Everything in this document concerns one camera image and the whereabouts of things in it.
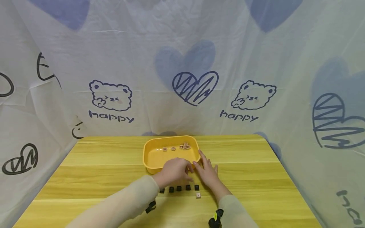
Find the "bear drawing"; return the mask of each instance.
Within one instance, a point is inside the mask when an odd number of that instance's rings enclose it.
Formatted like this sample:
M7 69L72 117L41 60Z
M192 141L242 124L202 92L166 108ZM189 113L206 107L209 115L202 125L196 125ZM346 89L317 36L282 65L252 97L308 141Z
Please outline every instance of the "bear drawing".
M248 80L238 90L236 98L231 102L233 108L256 110L264 107L276 93L276 86L263 85Z
M92 91L92 104L108 110L126 111L132 106L132 91L128 86L102 83L94 80L89 84Z

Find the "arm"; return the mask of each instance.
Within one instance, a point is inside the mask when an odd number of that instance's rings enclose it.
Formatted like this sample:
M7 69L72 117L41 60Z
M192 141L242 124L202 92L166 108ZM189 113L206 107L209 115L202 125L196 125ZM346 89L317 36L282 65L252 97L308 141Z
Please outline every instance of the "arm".
M224 211L220 219L222 228L258 227L241 202L220 181L218 177L218 165L213 168L210 159L207 160L202 151L199 150L199 153L203 161L203 167L196 162L193 163L203 182L212 190L219 204L219 208Z
M136 180L128 187L81 213L67 228L119 227L128 219L142 214L149 203L157 197L160 189L179 179L192 181L187 170L193 172L189 161L182 158L171 159L165 163L160 173L153 176L145 175Z

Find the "forearm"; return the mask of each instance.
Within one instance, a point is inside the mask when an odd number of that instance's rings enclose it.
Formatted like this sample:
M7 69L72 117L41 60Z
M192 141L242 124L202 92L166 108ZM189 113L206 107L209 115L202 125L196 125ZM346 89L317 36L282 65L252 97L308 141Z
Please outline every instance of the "forearm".
M241 202L233 195L226 195L219 201L219 208L223 209L220 219L222 228L258 228Z
M222 228L257 227L241 202L232 195L220 180L217 180L210 188L219 204L219 208L223 209Z
M151 176L143 176L84 211L67 228L119 227L126 220L143 213L149 203L157 197L158 191L159 186L154 179Z
M230 190L219 179L212 186L209 186L209 188L212 190L218 203L224 196L232 195Z

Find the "hand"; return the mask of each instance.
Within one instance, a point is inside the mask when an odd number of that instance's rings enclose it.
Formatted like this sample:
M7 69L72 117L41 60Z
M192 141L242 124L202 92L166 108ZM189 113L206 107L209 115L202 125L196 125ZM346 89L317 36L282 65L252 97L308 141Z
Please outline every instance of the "hand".
M207 157L203 154L201 150L199 150L199 154L203 161L203 168L197 162L193 162L193 164L195 165L196 170L198 171L205 185L212 189L213 186L220 183L218 177L218 165L215 165L215 167L213 168L210 159L207 160Z
M212 163L210 162L210 159L207 160L205 155L201 150L199 150L199 154L201 156L201 159L203 161L202 168L197 162L193 162L196 170L198 171L202 181L205 185L207 185L215 195L215 198L217 199L217 202L219 203L220 200L226 196L226 195L232 195L232 193L229 191L229 189L220 181L218 177L218 165L215 165L213 168Z
M153 175L152 178L155 180L158 187L163 189L180 179L193 181L193 178L188 175L189 172L193 173L194 170L188 160L183 158L173 158L168 160L164 164L162 171Z

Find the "wood grain tabletop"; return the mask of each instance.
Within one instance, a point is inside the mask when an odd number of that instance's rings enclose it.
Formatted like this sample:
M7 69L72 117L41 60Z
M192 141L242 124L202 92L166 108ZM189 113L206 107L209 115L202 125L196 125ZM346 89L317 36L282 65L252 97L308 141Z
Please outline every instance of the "wood grain tabletop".
M144 144L154 136L81 139L14 227L65 227L81 212L148 174ZM264 138L259 135L195 136L199 148L218 164L219 177L259 227L321 227ZM217 209L210 191L159 194L156 210L122 224L128 228L208 227Z

